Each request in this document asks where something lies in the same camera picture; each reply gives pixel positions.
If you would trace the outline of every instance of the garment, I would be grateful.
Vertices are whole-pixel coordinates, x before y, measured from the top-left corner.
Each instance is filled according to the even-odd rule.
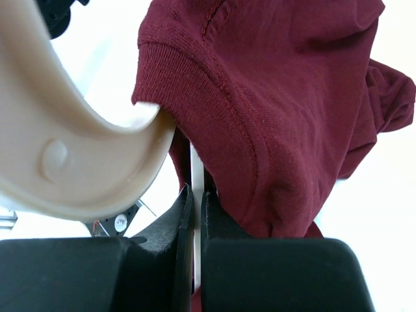
[[[370,59],[383,10],[380,0],[153,0],[133,103],[174,117],[181,182],[190,140],[249,234],[319,237],[313,220],[336,180],[377,133],[413,120],[412,80]]]

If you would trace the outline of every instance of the curved white plastic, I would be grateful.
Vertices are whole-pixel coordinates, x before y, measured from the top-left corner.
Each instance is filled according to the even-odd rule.
[[[137,105],[142,115],[123,125],[102,118],[62,67],[34,1],[0,1],[0,205],[91,221],[135,203],[175,130],[157,104]]]

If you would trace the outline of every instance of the round indentation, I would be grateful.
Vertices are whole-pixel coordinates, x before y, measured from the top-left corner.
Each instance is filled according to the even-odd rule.
[[[40,171],[50,182],[54,182],[62,173],[68,160],[68,149],[61,140],[47,143],[40,158]]]
[[[119,214],[114,220],[114,228],[117,232],[122,232],[127,229],[127,217],[125,214]]]

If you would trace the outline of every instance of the clothes hanger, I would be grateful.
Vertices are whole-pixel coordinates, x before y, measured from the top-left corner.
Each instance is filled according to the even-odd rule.
[[[153,183],[176,125],[156,103],[118,124],[102,118],[50,39],[34,0],[0,2],[0,205],[82,222],[117,215]],[[198,288],[204,169],[192,145],[190,157]]]

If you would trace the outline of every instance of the white background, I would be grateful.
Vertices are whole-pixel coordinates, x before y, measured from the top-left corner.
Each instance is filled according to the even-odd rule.
[[[117,113],[130,105],[137,70],[137,30],[149,0],[91,0],[73,6],[72,23],[53,41],[64,67],[93,107]],[[385,0],[372,58],[416,79],[416,1]],[[416,126],[382,134],[354,175],[338,183],[317,223],[327,237],[347,242],[359,258],[379,312],[416,312]],[[142,197],[160,216],[177,196],[167,158]],[[3,238],[84,237],[78,222],[18,213]],[[155,217],[141,209],[127,236]]]

